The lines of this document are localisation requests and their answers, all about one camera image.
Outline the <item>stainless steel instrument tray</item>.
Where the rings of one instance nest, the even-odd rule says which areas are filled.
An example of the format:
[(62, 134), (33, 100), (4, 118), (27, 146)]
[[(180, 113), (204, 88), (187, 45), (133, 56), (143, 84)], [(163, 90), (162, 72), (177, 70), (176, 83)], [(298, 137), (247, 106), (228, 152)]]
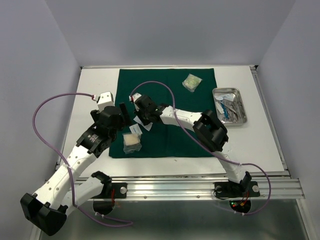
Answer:
[(214, 88), (212, 95), (216, 115), (225, 126), (239, 127), (248, 122), (242, 96), (237, 88)]

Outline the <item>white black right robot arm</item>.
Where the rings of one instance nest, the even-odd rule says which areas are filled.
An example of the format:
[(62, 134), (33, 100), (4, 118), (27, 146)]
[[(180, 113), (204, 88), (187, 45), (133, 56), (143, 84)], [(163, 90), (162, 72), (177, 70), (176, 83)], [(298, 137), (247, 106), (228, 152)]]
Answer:
[(240, 163), (227, 159), (223, 154), (223, 146), (229, 140), (228, 131), (213, 111), (185, 111), (177, 109), (175, 103), (158, 105), (149, 96), (139, 93), (131, 96), (130, 100), (135, 107), (134, 113), (143, 124), (161, 123), (179, 126), (187, 135), (192, 131), (196, 137), (191, 139), (219, 160), (227, 174), (231, 192), (242, 195), (248, 190), (251, 175)]

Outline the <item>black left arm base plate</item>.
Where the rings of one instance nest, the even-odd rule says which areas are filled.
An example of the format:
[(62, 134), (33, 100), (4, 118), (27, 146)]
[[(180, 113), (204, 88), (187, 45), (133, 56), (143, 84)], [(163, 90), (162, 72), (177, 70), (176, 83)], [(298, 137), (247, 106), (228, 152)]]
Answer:
[(125, 199), (127, 197), (128, 184), (126, 182), (112, 182), (104, 184), (101, 192), (93, 199)]

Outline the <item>blue plastic scalpel handle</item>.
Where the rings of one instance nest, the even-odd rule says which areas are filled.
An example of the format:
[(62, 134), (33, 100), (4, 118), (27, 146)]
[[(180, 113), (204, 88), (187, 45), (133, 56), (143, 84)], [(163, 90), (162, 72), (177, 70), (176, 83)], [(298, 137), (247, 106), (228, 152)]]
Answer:
[(222, 107), (222, 109), (223, 109), (224, 117), (225, 117), (225, 119), (228, 121), (228, 120), (229, 120), (229, 114), (228, 114), (228, 111), (227, 111), (227, 109), (226, 109), (225, 105), (224, 105), (222, 102), (220, 102), (220, 105), (221, 105), (221, 107)]

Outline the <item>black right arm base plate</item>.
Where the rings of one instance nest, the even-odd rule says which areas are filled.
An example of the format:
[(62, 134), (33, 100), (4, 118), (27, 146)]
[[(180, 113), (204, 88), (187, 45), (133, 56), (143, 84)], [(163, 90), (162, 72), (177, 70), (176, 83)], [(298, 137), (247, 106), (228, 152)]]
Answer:
[(242, 198), (246, 197), (247, 194), (249, 194), (249, 197), (257, 198), (261, 195), (256, 181), (251, 181), (245, 188), (231, 181), (215, 182), (213, 192), (219, 199)]

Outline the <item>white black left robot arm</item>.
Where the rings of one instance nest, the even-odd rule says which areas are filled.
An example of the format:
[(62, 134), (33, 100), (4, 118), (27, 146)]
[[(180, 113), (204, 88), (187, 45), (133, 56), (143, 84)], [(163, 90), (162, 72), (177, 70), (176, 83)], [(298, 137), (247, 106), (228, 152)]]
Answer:
[(76, 141), (69, 156), (62, 159), (64, 163), (42, 187), (20, 199), (25, 218), (48, 236), (56, 234), (68, 215), (87, 200), (97, 196), (113, 200), (118, 192), (112, 178), (101, 171), (75, 185), (82, 172), (116, 140), (117, 132), (131, 123), (124, 103), (90, 114), (94, 123)]

